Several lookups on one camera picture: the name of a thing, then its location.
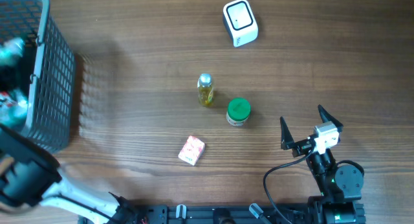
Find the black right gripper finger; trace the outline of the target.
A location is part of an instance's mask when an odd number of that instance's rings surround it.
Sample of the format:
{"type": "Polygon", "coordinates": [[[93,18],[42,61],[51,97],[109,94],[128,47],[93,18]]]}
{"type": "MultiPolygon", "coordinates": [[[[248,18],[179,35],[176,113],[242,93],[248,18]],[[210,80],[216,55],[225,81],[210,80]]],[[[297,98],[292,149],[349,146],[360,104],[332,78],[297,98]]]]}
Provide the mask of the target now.
{"type": "Polygon", "coordinates": [[[331,114],[329,114],[327,110],[320,104],[318,105],[318,112],[323,123],[332,122],[336,126],[338,132],[342,132],[343,124],[334,118],[331,114]]]}
{"type": "Polygon", "coordinates": [[[280,125],[281,125],[281,149],[282,150],[289,150],[294,147],[295,141],[289,131],[287,123],[285,122],[284,117],[280,117],[280,125]]]}

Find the green lid jar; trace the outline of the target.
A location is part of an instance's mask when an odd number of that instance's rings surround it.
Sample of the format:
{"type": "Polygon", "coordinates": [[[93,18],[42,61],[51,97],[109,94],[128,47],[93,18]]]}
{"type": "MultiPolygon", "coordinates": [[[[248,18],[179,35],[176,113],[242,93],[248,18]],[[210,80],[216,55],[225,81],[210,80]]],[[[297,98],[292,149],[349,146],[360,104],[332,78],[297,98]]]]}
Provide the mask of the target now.
{"type": "Polygon", "coordinates": [[[231,100],[227,107],[226,119],[232,126],[243,126],[251,113],[251,105],[245,98],[231,100]]]}

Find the yellow dish soap bottle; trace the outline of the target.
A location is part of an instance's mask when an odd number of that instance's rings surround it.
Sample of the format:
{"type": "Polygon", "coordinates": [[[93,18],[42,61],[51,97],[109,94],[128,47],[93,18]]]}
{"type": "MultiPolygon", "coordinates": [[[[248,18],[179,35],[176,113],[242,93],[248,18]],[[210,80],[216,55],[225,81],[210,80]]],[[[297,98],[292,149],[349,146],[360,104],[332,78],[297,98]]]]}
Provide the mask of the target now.
{"type": "Polygon", "coordinates": [[[203,73],[199,76],[197,89],[199,103],[203,106],[212,105],[214,99],[214,90],[213,78],[211,74],[203,73]]]}

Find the green white plastic packet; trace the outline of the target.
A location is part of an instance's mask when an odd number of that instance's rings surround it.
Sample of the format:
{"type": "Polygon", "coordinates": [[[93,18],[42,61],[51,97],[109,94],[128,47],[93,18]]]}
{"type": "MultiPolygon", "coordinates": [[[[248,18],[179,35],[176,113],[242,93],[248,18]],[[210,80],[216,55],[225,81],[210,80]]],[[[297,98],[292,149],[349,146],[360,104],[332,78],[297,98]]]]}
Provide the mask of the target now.
{"type": "Polygon", "coordinates": [[[1,123],[12,128],[25,121],[29,107],[19,73],[24,52],[23,38],[12,38],[1,45],[1,123]]]}

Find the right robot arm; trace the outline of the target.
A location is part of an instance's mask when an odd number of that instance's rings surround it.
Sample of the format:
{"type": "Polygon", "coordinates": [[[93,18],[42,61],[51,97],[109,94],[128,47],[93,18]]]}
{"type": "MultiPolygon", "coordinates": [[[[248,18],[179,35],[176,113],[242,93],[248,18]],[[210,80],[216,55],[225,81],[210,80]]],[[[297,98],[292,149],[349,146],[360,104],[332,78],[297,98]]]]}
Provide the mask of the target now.
{"type": "Polygon", "coordinates": [[[319,196],[307,201],[308,223],[365,223],[362,198],[364,169],[350,160],[336,161],[331,148],[340,143],[343,124],[319,105],[322,123],[315,126],[313,134],[295,141],[283,117],[281,149],[291,150],[294,158],[305,161],[319,188],[319,196]]]}

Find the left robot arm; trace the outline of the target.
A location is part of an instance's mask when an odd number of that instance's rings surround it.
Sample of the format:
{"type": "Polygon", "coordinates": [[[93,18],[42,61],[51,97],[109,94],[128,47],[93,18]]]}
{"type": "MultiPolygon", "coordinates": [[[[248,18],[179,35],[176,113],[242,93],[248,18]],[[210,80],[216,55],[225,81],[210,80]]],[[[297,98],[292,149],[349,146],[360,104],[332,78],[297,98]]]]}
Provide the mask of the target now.
{"type": "Polygon", "coordinates": [[[90,223],[139,223],[145,214],[130,201],[71,179],[48,151],[1,125],[1,209],[56,207],[90,223]]]}

